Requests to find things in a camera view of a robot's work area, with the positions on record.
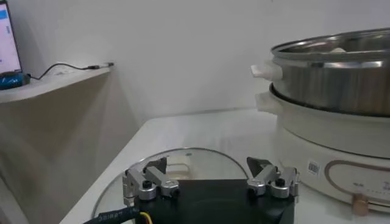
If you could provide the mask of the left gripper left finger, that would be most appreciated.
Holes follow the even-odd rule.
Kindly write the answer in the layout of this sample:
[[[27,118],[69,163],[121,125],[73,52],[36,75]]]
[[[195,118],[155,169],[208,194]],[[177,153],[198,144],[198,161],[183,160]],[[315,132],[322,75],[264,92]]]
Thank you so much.
[[[167,157],[149,161],[141,171],[136,168],[125,170],[122,176],[124,204],[133,206],[135,200],[153,201],[158,196],[176,199],[180,195],[180,185],[177,180],[166,174]]]

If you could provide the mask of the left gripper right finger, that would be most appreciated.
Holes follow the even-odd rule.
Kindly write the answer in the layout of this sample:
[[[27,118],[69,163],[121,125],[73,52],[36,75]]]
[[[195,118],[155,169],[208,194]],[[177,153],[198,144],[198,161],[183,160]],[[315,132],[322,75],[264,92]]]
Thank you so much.
[[[299,202],[299,172],[295,167],[284,167],[280,170],[266,159],[247,157],[252,178],[248,178],[247,197],[251,203],[270,196],[276,200],[292,198]]]

